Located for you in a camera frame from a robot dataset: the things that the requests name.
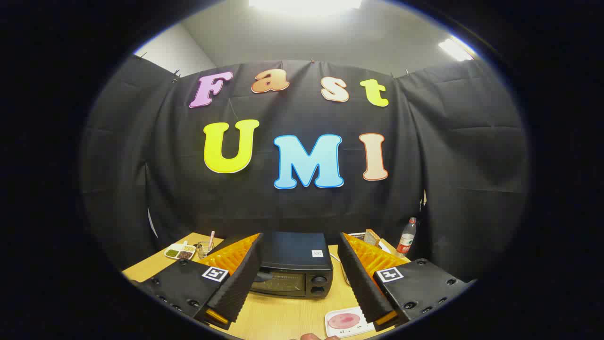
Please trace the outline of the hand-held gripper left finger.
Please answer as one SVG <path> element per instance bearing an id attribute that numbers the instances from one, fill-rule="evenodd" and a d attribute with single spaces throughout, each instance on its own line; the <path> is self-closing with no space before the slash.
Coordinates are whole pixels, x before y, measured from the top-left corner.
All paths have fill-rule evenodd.
<path id="1" fill-rule="evenodd" d="M 135 280 L 134 286 L 198 322 L 228 330 L 260 269 L 263 237 L 243 238 L 200 261 L 176 258 L 150 278 Z"/>

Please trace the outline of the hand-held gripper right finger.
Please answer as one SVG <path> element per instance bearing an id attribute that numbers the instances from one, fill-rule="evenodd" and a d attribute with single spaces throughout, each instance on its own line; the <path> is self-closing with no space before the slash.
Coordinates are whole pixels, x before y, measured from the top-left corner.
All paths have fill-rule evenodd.
<path id="1" fill-rule="evenodd" d="M 339 234 L 338 257 L 365 320 L 376 331 L 433 314 L 474 284 L 425 258 L 405 260 L 345 233 Z"/>

